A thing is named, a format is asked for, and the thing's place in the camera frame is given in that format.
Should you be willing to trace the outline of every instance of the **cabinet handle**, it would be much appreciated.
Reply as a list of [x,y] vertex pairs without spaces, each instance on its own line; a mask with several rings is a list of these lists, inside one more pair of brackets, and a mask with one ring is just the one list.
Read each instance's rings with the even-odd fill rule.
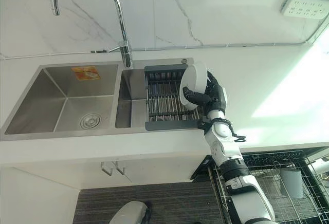
[[125,174],[125,167],[123,167],[122,169],[119,168],[119,161],[113,161],[112,162],[115,169],[123,176],[125,176],[131,183],[132,181],[129,179],[129,177],[127,176],[127,174]]
[[113,161],[113,165],[115,166],[115,169],[122,175],[124,175],[125,168],[123,167],[122,170],[119,168],[119,161]]
[[109,171],[105,168],[104,162],[101,162],[101,170],[105,172],[107,175],[112,176],[113,168],[111,168]]

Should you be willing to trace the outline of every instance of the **dish rack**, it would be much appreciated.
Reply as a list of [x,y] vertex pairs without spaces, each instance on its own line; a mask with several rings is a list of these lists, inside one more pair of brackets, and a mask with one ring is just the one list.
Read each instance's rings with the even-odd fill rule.
[[[329,195],[304,151],[274,152],[243,155],[253,174],[271,203],[276,222],[282,224],[329,223]],[[280,193],[280,168],[290,167],[302,173],[304,197],[292,199]],[[208,173],[220,207],[223,223],[232,223],[226,205],[225,190],[220,170],[215,163],[208,166]]]
[[148,120],[146,130],[197,128],[202,108],[187,110],[179,100],[186,64],[145,67]]

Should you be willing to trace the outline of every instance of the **sticker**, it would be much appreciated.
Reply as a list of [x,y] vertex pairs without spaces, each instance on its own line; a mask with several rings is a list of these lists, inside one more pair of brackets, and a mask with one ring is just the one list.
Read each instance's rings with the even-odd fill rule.
[[71,68],[79,81],[97,80],[99,76],[95,66],[76,66]]

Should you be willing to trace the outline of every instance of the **cup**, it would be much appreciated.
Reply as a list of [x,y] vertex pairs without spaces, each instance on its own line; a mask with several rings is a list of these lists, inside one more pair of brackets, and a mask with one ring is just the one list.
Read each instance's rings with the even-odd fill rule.
[[280,177],[280,191],[282,195],[289,195],[290,198],[304,197],[302,173],[300,170],[290,167],[282,168],[280,169]]

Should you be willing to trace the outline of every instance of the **white marble backsplash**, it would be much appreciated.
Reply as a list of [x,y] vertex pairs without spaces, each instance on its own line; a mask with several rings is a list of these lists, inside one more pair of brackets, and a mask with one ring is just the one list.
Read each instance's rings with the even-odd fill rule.
[[[321,21],[285,17],[285,0],[120,0],[132,48],[296,43]],[[122,40],[113,0],[0,0],[0,52],[12,57],[110,49]]]

